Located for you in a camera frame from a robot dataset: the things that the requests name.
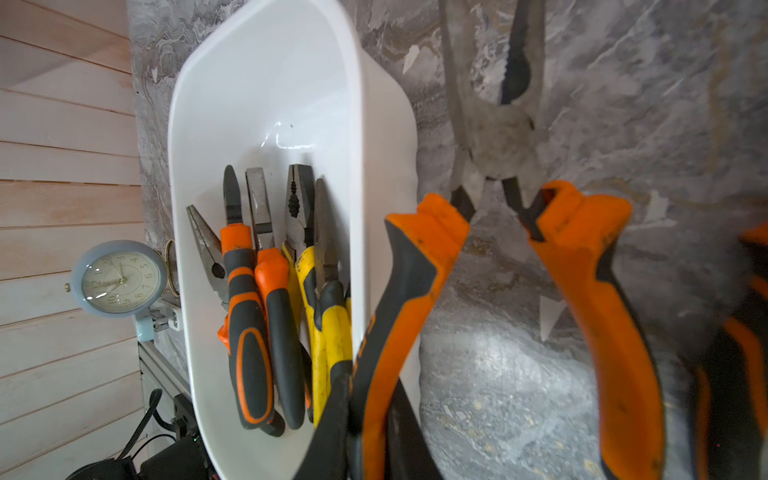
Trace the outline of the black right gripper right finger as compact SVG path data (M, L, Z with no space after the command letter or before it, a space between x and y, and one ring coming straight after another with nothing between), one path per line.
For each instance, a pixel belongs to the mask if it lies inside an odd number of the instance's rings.
M396 384L387 412L385 478L443 479L401 381Z

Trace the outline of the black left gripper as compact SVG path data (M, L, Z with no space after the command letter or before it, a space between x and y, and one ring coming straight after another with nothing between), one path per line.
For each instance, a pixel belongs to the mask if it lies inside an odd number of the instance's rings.
M71 479L208 479L210 459L200 434L192 399L185 393L173 397L174 418L167 422L158 413L162 391L155 389L149 407L123 450L114 458L87 464ZM157 439L171 444L137 464L139 454Z

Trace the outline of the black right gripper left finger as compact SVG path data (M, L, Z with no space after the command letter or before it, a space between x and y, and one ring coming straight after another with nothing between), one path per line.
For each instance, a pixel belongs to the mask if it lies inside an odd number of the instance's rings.
M348 478L347 439L352 361L332 368L331 391L294 480Z

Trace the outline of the orange grey long-nose pliers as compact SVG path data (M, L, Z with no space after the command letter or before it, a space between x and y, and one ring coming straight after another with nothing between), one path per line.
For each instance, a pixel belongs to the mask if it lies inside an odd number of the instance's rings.
M400 371L468 237L485 183L497 180L587 342L598 387L605 475L658 479L665 450L660 384L642 329L612 271L631 205L549 180L536 150L545 5L517 4L496 103L481 98L472 84L477 49L469 5L443 1L439 13L456 142L451 195L428 195L416 213L386 218L393 269L353 370L349 474L384 477L390 459L385 420Z

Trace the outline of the orange black pliers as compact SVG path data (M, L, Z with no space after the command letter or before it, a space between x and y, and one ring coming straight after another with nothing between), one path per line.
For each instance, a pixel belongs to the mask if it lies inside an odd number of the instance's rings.
M752 267L746 295L694 369L696 479L758 479L767 439L767 225L740 236Z

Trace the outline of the white plastic storage box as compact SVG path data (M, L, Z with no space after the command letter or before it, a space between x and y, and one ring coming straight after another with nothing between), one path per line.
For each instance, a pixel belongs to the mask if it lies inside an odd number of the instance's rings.
M224 169L264 169L273 225L285 235L287 171L328 184L352 335L364 336L392 269L384 220L417 206L417 126L401 86L361 47L336 1L251 1L186 60L170 106L168 160L188 371L197 420L223 479L289 479L313 429L280 437L243 428L224 320L186 212L226 223Z

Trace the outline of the orange grey pliers in box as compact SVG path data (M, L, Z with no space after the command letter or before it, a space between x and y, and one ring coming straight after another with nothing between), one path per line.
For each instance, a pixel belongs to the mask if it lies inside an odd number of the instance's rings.
M245 176L257 246L255 277L266 308L274 381L286 426L298 430L305 422L311 396L289 291L291 269L276 245L264 170L251 167Z

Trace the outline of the yellow pliers in box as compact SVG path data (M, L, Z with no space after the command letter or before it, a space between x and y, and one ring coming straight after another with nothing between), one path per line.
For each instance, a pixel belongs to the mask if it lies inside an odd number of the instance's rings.
M352 371L353 355L333 209L325 180L315 179L309 165L288 167L285 226L282 250L291 263L309 332L311 419L317 426L333 381Z

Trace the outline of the white round clock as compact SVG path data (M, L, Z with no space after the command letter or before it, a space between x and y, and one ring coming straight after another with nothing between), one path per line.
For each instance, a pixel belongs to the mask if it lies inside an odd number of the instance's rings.
M170 280L164 258L148 245L112 240L80 257L65 290L88 313L130 319L137 340L152 342L157 333L182 327L181 309L163 298Z

